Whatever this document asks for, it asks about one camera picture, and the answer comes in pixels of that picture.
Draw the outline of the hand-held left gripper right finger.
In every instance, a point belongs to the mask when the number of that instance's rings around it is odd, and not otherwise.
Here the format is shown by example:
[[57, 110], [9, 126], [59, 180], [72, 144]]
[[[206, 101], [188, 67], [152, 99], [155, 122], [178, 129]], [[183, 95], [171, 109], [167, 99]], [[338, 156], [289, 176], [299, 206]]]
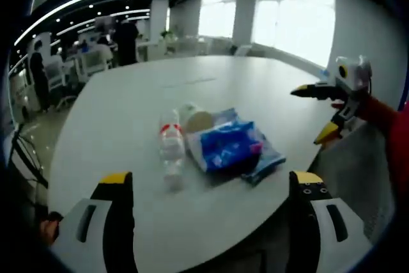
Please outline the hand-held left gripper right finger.
[[363, 220], [316, 174], [289, 173], [286, 272], [351, 272], [371, 250]]

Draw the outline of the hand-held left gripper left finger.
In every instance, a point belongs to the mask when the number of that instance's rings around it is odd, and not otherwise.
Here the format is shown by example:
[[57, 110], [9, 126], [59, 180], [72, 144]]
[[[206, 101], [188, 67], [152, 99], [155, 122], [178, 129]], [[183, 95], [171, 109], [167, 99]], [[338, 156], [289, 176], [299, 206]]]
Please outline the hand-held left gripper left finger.
[[137, 272], [131, 172], [99, 181], [59, 222], [52, 252], [69, 272]]

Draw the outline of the person's left hand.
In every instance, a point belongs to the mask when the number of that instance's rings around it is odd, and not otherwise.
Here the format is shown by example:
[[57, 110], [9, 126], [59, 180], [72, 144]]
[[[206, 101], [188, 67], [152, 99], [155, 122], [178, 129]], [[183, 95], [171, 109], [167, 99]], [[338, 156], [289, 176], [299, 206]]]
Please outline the person's left hand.
[[45, 244], [51, 246], [59, 236], [59, 224], [63, 216], [58, 212], [50, 212], [48, 216], [40, 222], [40, 236]]

